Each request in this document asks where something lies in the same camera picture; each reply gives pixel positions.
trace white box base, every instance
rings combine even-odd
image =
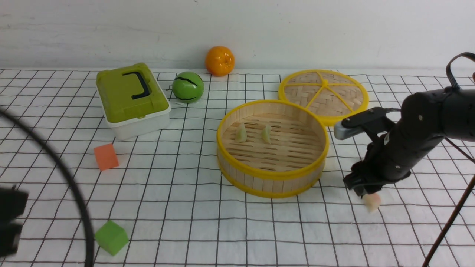
[[[168,101],[168,98],[165,98],[168,103],[168,108],[146,115],[144,118],[138,119],[130,119],[119,123],[111,123],[107,120],[107,116],[105,114],[104,106],[101,102],[102,111],[104,113],[104,118],[109,127],[114,131],[115,138],[117,140],[127,140],[133,137],[137,137],[139,135],[148,134],[151,132],[155,132],[161,129],[166,128],[170,124],[170,111],[171,111],[171,104]]]

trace green ball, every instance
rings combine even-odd
[[[185,103],[197,101],[205,90],[201,77],[191,71],[178,74],[172,85],[173,94]]]

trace black stripe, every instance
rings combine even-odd
[[[188,80],[187,78],[183,78],[183,77],[180,77],[180,76],[178,76],[178,77],[176,77],[176,78],[174,79],[174,81],[176,81],[176,80],[187,81],[187,82],[189,82],[189,83],[191,83],[191,84],[194,84],[195,86],[198,86],[197,84],[193,83],[191,80]]]
[[[179,98],[177,97],[179,100],[191,100],[191,99],[195,99],[196,97],[192,97],[192,98]]]

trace table surface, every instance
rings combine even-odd
[[[369,214],[342,182],[369,138],[336,140],[320,181],[287,199],[245,194],[224,179],[216,160],[216,128],[230,109],[277,98],[293,71],[234,71],[205,82],[203,97],[182,104],[171,93],[182,70],[153,70],[172,104],[162,130],[116,141],[95,88],[96,69],[0,70],[0,105],[21,116],[61,155],[87,200],[97,230],[108,219],[130,242],[116,256],[96,244],[95,266],[354,266],[418,267],[458,202],[475,166],[448,143],[430,152],[410,178],[380,192]],[[442,88],[440,71],[346,70],[367,89],[370,107],[400,107],[414,92]],[[458,78],[474,89],[469,77]],[[400,118],[391,113],[392,120]],[[113,143],[120,166],[100,172],[93,149]],[[470,155],[474,143],[456,142]],[[2,267],[72,267],[85,258],[82,225],[60,173],[45,153],[0,120],[0,186],[29,192],[19,251]],[[468,199],[432,267],[475,261],[475,198]]]

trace bamboo steamer basket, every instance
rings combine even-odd
[[[247,140],[235,141],[244,123]],[[271,143],[262,139],[272,127]],[[218,163],[224,177],[247,193],[286,198],[312,187],[320,178],[329,138],[319,118],[297,104],[258,100],[231,110],[217,130]]]
[[[279,99],[300,105],[325,126],[368,108],[366,89],[355,79],[330,70],[304,70],[287,76],[279,87]]]

